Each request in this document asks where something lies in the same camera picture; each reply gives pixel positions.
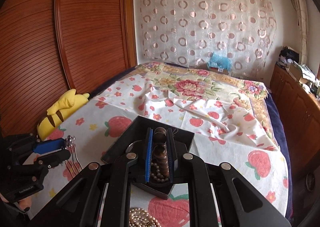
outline metal bolt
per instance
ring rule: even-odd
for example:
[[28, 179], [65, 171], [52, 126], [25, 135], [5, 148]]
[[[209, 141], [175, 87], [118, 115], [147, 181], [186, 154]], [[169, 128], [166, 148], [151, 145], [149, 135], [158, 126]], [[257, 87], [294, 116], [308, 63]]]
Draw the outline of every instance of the metal bolt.
[[187, 160], [190, 160], [190, 159], [193, 159], [193, 155], [190, 154], [190, 153], [185, 153], [185, 154], [183, 154], [183, 158], [187, 159]]
[[134, 159], [134, 158], [136, 158], [136, 157], [137, 157], [137, 154], [136, 154], [136, 153], [130, 152], [130, 153], [127, 154], [127, 158], [128, 158], [128, 159]]
[[93, 162], [89, 164], [89, 169], [90, 170], [96, 170], [99, 167], [98, 163]]
[[224, 170], [230, 170], [231, 169], [231, 165], [229, 163], [226, 163], [226, 162], [222, 163], [221, 167]]

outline bedspread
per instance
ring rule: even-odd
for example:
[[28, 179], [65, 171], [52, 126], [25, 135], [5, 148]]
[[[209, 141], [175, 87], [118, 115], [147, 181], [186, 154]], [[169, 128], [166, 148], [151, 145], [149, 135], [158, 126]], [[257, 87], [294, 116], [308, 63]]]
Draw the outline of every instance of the bedspread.
[[[195, 132], [191, 153], [207, 163], [231, 163], [285, 215], [288, 168], [273, 137], [266, 96], [260, 82], [153, 62], [138, 66], [94, 97], [48, 139], [74, 135], [79, 160], [86, 166], [100, 161], [136, 116], [146, 116]], [[28, 162], [37, 156], [31, 155]], [[30, 214], [36, 214], [71, 179], [65, 165], [51, 169], [44, 190], [33, 195]], [[164, 227], [189, 223], [185, 184], [176, 185], [168, 200], [133, 186], [131, 206], [147, 209]]]

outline wooden cabinet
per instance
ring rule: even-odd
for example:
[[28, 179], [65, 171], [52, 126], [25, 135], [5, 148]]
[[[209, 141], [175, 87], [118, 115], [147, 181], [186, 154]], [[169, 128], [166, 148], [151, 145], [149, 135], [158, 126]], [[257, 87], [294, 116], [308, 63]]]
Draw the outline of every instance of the wooden cabinet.
[[284, 126], [292, 177], [298, 180], [320, 165], [320, 102], [278, 66], [270, 89]]

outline curtain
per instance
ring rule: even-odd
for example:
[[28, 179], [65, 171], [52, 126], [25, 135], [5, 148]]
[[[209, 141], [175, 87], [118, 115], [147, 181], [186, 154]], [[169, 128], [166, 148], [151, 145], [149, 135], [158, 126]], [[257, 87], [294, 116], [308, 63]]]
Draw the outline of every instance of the curtain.
[[308, 38], [308, 10], [306, 0], [294, 0], [295, 7], [298, 14], [299, 31], [300, 31], [300, 63], [307, 64], [308, 61], [308, 48], [307, 48], [307, 38]]
[[232, 76], [263, 79], [276, 32], [268, 0], [138, 0], [138, 54], [200, 67], [215, 54]]

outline yellow plush toy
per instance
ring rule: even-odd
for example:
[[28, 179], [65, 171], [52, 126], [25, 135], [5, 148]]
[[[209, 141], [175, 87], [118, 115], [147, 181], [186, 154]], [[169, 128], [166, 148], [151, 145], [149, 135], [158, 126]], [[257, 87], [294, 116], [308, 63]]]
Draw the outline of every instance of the yellow plush toy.
[[47, 116], [38, 123], [37, 130], [40, 139], [46, 139], [71, 114], [85, 105], [89, 101], [88, 98], [89, 94], [76, 95], [76, 89], [64, 93], [47, 110]]

